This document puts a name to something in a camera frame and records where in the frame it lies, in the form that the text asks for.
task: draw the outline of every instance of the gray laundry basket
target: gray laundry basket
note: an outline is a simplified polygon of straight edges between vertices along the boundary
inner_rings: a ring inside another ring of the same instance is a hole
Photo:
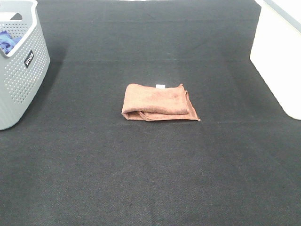
[[[0,31],[22,37],[6,55],[0,49],[0,130],[16,124],[37,93],[50,58],[35,0],[1,0]],[[19,20],[4,18],[19,13]]]

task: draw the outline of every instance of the white container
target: white container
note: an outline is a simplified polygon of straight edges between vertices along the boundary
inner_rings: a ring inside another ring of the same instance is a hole
[[[50,63],[36,6],[35,0],[0,1],[0,31],[22,37],[7,55],[0,49],[0,130],[20,120]],[[22,19],[11,20],[15,13]]]
[[[256,2],[261,13],[250,59],[283,110],[301,120],[301,1]]]

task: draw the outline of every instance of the basket handle hole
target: basket handle hole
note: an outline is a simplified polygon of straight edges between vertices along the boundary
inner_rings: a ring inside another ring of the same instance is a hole
[[[22,21],[23,17],[20,13],[17,12],[0,12],[0,21],[9,22],[9,21]]]

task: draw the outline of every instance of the black carpet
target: black carpet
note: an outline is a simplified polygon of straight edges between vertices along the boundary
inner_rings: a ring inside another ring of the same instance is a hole
[[[40,0],[51,57],[0,132],[1,226],[299,226],[301,122],[249,60],[253,0]],[[129,83],[202,119],[127,121]]]

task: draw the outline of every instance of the folded towel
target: folded towel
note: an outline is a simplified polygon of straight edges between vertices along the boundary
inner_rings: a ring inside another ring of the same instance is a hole
[[[0,32],[0,48],[8,54],[20,39],[21,37],[12,38],[7,31]]]
[[[129,84],[124,97],[122,115],[128,120],[200,121],[182,84],[166,89]]]

